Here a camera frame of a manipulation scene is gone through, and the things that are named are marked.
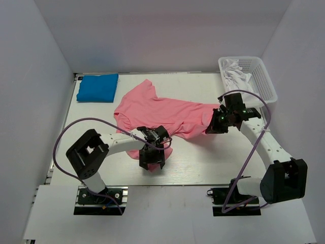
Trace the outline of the pink t shirt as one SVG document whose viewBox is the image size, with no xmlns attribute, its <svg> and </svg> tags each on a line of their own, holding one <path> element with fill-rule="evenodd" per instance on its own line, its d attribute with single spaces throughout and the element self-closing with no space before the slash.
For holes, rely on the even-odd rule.
<svg viewBox="0 0 325 244">
<path fill-rule="evenodd" d="M 114 111 L 117 126 L 126 131 L 163 126 L 170 136 L 190 139 L 204 134 L 219 104 L 159 98 L 149 80 L 130 90 Z"/>
</svg>

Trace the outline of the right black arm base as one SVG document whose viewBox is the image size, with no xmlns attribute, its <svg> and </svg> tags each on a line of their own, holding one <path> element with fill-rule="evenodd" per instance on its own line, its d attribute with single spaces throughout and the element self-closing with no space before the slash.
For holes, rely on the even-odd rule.
<svg viewBox="0 0 325 244">
<path fill-rule="evenodd" d="M 260 216 L 261 210 L 259 209 L 259 199 L 255 198 L 250 202 L 242 204 L 227 213 L 222 212 L 223 204 L 226 197 L 234 183 L 234 179 L 231 180 L 228 186 L 214 187 L 207 191 L 207 196 L 212 198 L 212 210 L 214 217 L 247 217 L 247 216 Z M 232 192 L 226 208 L 232 207 L 242 201 L 250 199 L 250 195 L 241 195 L 238 188 L 235 187 Z"/>
</svg>

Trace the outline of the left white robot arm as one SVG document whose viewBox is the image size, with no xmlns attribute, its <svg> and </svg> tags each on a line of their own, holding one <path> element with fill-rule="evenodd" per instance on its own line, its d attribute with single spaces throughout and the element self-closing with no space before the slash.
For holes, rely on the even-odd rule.
<svg viewBox="0 0 325 244">
<path fill-rule="evenodd" d="M 66 157 L 74 168 L 78 178 L 90 190 L 90 197 L 97 203 L 107 198 L 99 168 L 106 157 L 134 150 L 139 153 L 139 166 L 149 170 L 158 165 L 165 165 L 164 143 L 170 140 L 168 131 L 159 126 L 155 129 L 137 127 L 125 133 L 102 137 L 96 130 L 86 131 L 66 152 Z"/>
</svg>

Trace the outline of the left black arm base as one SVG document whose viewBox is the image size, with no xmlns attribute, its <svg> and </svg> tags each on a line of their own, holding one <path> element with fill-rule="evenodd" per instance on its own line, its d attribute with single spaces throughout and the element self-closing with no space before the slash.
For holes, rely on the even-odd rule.
<svg viewBox="0 0 325 244">
<path fill-rule="evenodd" d="M 128 187 L 107 187 L 104 195 L 111 198 L 93 195 L 85 187 L 77 191 L 74 215 L 76 216 L 121 216 L 126 208 Z"/>
</svg>

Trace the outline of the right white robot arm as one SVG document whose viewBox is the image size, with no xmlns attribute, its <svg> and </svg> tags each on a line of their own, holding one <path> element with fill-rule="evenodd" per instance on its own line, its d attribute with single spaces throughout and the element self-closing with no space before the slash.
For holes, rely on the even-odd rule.
<svg viewBox="0 0 325 244">
<path fill-rule="evenodd" d="M 274 204 L 305 196 L 308 166 L 302 159 L 295 159 L 277 142 L 269 131 L 270 122 L 264 122 L 256 108 L 248 108 L 243 102 L 241 90 L 226 92 L 219 98 L 218 109 L 206 134 L 225 134 L 229 127 L 237 128 L 253 148 L 238 176 L 231 180 L 227 194 L 222 196 L 224 206 L 244 205 L 262 197 L 267 204 Z M 262 178 L 244 176 L 243 171 L 254 153 L 258 153 L 266 168 Z"/>
</svg>

